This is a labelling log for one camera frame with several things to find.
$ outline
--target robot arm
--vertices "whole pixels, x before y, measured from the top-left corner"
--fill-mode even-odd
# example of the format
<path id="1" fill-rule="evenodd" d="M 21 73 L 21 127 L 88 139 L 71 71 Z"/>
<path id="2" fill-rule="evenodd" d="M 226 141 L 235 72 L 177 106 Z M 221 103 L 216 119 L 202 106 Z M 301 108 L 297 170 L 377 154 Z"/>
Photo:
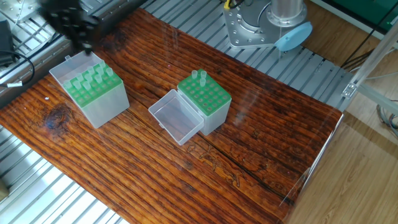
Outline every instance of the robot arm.
<path id="1" fill-rule="evenodd" d="M 79 0 L 38 0 L 39 14 L 59 33 L 72 41 L 73 48 L 93 51 L 100 38 L 100 20 L 89 16 Z"/>

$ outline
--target metal frame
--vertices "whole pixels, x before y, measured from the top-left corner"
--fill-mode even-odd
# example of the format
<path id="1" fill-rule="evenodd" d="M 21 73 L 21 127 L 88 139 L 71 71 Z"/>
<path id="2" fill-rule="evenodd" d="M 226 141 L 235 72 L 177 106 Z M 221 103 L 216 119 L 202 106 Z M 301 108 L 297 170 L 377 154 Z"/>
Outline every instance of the metal frame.
<path id="1" fill-rule="evenodd" d="M 363 81 L 369 76 L 369 74 L 376 68 L 379 62 L 387 54 L 387 52 L 394 46 L 398 40 L 398 23 L 395 23 L 389 32 L 380 41 L 380 44 L 373 50 L 368 59 L 363 63 L 361 68 L 351 79 L 350 83 L 342 92 L 342 96 L 350 99 L 356 92 L 362 93 L 367 96 L 370 100 L 383 106 L 394 114 L 398 114 L 398 105 L 393 103 L 391 100 L 382 96 L 380 93 L 374 91 L 370 86 L 363 84 Z"/>

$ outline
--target metal grating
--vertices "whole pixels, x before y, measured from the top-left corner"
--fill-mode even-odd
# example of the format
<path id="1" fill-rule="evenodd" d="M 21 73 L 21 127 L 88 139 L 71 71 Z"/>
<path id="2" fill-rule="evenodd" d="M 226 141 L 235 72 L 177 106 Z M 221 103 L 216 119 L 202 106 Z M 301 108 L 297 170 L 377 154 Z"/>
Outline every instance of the metal grating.
<path id="1" fill-rule="evenodd" d="M 297 47 L 284 54 L 274 47 L 232 49 L 220 1 L 149 0 L 142 7 L 162 21 L 312 98 L 341 111 L 349 104 L 341 93 L 352 74 L 308 49 Z"/>
<path id="2" fill-rule="evenodd" d="M 83 8 L 94 12 L 105 2 L 85 0 Z M 349 103 L 340 93 L 352 75 L 308 49 L 232 49 L 219 0 L 148 0 L 141 7 L 308 96 L 342 111 Z M 10 190 L 0 202 L 0 223 L 127 223 L 1 126 L 0 179 Z"/>
<path id="3" fill-rule="evenodd" d="M 0 202 L 0 223 L 123 221 L 2 126 L 0 179 L 10 191 Z"/>
<path id="4" fill-rule="evenodd" d="M 54 29 L 38 15 L 18 24 L 12 22 L 8 17 L 6 19 L 12 29 L 14 50 L 26 57 L 30 57 L 40 50 L 55 33 Z M 7 67 L 0 66 L 0 83 L 8 83 L 10 79 L 14 78 L 12 70 L 23 61 L 23 59 L 18 60 Z"/>
<path id="5" fill-rule="evenodd" d="M 81 1 L 81 6 L 87 13 L 93 14 L 110 1 L 111 0 L 84 0 Z M 33 14 L 30 19 L 24 19 L 23 22 L 19 22 L 16 25 L 15 18 L 0 11 L 0 20 L 1 18 L 6 18 L 11 25 L 11 29 L 13 29 L 14 50 L 27 57 L 31 57 L 36 52 L 40 51 L 42 47 L 52 39 L 55 33 L 54 29 L 47 25 L 44 19 L 37 14 Z M 23 61 L 23 59 L 18 60 L 10 66 L 0 67 L 0 83 L 16 81 L 15 78 L 17 74 L 13 72 L 13 69 L 19 66 Z"/>

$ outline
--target wood grain surface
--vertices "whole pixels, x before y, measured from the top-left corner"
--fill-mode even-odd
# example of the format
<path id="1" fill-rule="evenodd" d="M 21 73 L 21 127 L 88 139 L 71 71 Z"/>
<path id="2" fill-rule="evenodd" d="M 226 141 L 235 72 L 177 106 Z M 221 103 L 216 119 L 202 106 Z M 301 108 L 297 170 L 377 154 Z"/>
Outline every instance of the wood grain surface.
<path id="1" fill-rule="evenodd" d="M 93 129 L 46 76 L 0 124 L 131 223 L 282 223 L 341 113 L 139 9 L 96 54 L 130 108 Z M 225 124 L 183 146 L 148 107 L 204 68 L 232 96 Z"/>

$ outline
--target metal cylinder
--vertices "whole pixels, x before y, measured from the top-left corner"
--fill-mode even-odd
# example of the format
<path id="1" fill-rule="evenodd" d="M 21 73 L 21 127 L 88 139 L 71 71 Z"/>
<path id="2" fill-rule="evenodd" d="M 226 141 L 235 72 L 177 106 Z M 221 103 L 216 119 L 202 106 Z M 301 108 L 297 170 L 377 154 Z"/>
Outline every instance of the metal cylinder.
<path id="1" fill-rule="evenodd" d="M 271 11 L 280 19 L 298 16 L 303 9 L 303 0 L 271 0 Z"/>

